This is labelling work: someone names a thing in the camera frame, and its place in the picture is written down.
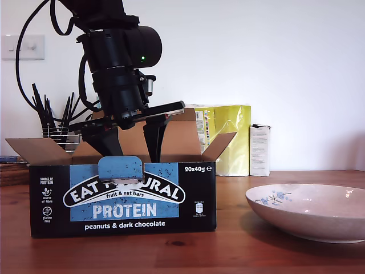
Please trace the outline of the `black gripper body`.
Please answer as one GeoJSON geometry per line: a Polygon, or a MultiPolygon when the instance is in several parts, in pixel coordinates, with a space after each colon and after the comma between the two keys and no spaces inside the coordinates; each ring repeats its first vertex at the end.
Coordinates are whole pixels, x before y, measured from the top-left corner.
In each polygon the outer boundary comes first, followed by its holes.
{"type": "Polygon", "coordinates": [[[149,107],[149,97],[153,92],[154,75],[145,75],[140,70],[118,67],[93,73],[93,87],[98,94],[101,108],[96,108],[87,100],[85,87],[85,68],[79,68],[78,88],[80,99],[91,111],[104,112],[105,118],[98,121],[79,122],[70,125],[70,131],[81,132],[84,128],[100,126],[119,126],[126,130],[146,118],[184,112],[183,101],[149,107]]]}

